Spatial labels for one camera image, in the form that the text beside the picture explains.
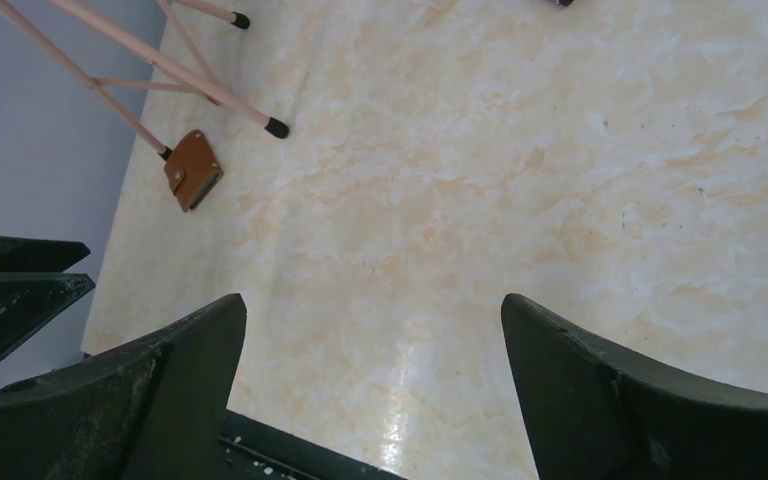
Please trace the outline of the brown leather card holder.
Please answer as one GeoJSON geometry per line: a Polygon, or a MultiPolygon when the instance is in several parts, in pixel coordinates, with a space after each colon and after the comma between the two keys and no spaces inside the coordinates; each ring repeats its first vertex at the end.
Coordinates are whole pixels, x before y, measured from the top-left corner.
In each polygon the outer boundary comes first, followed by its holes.
{"type": "Polygon", "coordinates": [[[168,186],[183,212],[196,209],[224,174],[206,135],[199,129],[186,134],[161,158],[168,186]]]}

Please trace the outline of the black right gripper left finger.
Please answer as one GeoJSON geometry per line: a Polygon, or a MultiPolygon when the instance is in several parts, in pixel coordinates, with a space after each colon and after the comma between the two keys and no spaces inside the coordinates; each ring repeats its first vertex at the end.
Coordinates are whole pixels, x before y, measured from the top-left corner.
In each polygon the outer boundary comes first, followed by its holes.
{"type": "Polygon", "coordinates": [[[226,295],[0,389],[0,479],[210,479],[247,309],[226,295]]]}

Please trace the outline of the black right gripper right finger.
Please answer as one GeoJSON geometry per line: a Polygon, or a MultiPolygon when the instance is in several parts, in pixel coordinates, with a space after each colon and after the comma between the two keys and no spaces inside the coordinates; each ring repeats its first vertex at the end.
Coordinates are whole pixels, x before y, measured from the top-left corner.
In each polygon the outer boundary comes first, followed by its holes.
{"type": "Polygon", "coordinates": [[[532,300],[501,306],[543,479],[768,479],[768,394],[672,367],[532,300]]]}

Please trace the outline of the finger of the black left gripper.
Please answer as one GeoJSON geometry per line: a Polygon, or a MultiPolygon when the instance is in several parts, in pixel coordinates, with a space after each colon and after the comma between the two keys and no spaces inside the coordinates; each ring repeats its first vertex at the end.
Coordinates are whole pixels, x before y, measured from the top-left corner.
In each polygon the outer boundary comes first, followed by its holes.
{"type": "Polygon", "coordinates": [[[94,288],[86,274],[0,273],[0,361],[94,288]]]}
{"type": "Polygon", "coordinates": [[[90,254],[81,242],[0,236],[0,273],[60,273],[90,254]]]}

